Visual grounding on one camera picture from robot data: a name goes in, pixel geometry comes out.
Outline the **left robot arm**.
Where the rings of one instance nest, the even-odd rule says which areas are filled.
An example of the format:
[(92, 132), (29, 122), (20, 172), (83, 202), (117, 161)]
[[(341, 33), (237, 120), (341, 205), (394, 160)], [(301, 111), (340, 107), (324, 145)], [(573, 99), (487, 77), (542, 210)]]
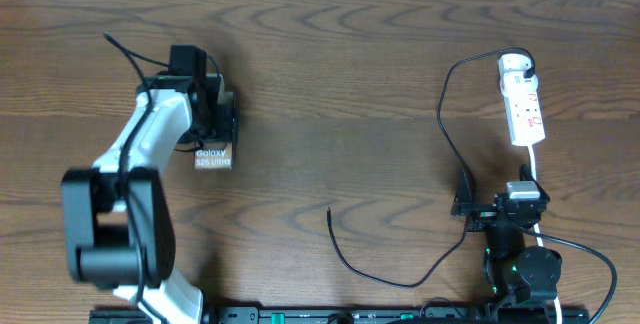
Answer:
[(71, 277), (112, 291), (150, 323), (214, 323), (205, 293), (175, 267), (176, 238), (162, 173), (177, 147), (228, 169), (235, 98), (220, 74), (150, 77), (116, 141), (61, 181)]

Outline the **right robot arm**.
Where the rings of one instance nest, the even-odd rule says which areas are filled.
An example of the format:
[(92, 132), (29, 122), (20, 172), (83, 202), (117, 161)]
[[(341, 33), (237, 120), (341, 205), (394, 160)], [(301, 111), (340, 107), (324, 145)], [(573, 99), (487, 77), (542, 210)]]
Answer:
[(529, 168), (519, 168), (519, 179), (506, 184), (506, 191), (490, 204), (474, 202), (475, 182), (467, 170), (451, 214), (464, 216), (470, 232), (485, 235), (484, 271), (498, 299), (509, 305), (544, 304), (557, 298), (562, 258), (554, 250), (525, 244), (524, 235), (541, 220), (550, 202)]

